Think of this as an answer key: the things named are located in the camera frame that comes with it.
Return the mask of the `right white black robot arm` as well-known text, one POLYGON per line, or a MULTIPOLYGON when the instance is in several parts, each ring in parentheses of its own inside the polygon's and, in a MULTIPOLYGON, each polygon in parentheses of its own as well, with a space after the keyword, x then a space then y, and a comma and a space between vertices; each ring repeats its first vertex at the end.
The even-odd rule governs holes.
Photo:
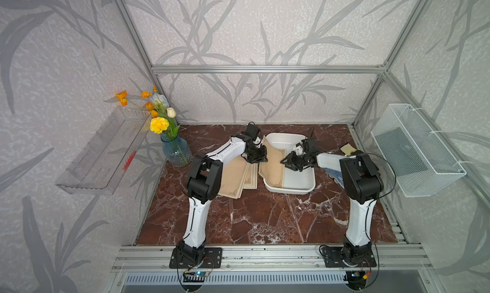
POLYGON ((373 210, 384 190, 379 169, 366 153, 350 156, 319 153, 299 156, 291 152, 282 161, 286 168, 301 171, 309 167, 319 167, 328 173, 341 174, 341 186, 350 199, 350 216, 343 247, 340 250, 325 248, 327 252, 338 253, 348 265, 355 265, 371 256, 371 220, 373 210))

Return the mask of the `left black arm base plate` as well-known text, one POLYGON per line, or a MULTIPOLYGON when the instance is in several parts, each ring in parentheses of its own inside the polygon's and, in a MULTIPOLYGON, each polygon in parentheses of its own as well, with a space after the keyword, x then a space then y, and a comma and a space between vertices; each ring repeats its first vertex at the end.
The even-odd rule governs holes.
POLYGON ((171 269, 191 269, 196 267, 202 268, 220 268, 223 258, 223 248, 205 247, 197 258, 186 257, 177 248, 173 249, 168 265, 171 269))

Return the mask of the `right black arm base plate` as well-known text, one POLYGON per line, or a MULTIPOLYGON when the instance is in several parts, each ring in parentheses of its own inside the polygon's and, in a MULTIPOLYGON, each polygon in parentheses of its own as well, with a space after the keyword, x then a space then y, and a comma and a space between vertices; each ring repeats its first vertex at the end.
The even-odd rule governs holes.
POLYGON ((377 267, 370 245, 364 247, 328 247, 321 245, 319 252, 325 267, 377 267))

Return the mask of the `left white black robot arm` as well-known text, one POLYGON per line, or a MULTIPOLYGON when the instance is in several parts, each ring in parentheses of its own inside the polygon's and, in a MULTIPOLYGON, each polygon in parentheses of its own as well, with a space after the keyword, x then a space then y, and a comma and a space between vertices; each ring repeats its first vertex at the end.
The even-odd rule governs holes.
POLYGON ((190 210, 184 238, 177 251, 199 260, 205 249, 205 227, 211 202, 221 188, 223 168, 238 156, 250 164, 267 161, 267 149, 262 144, 262 132, 242 132, 232 136, 218 149, 198 157, 188 171, 186 185, 190 210))

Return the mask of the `beige stationery sheet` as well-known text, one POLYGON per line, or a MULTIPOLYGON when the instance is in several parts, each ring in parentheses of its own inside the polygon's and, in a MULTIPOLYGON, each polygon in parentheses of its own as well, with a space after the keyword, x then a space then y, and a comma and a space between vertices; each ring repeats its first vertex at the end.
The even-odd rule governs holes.
POLYGON ((256 189, 258 184, 258 176, 259 176, 259 164, 249 163, 245 174, 243 189, 244 190, 256 189))
POLYGON ((221 188, 218 195, 239 199, 246 185, 251 184, 251 165, 241 156, 234 158, 223 168, 221 188))
POLYGON ((259 175, 269 186, 283 188, 285 166, 281 161, 286 157, 286 150, 275 148, 266 137, 263 145, 267 149, 267 162, 260 163, 259 175))

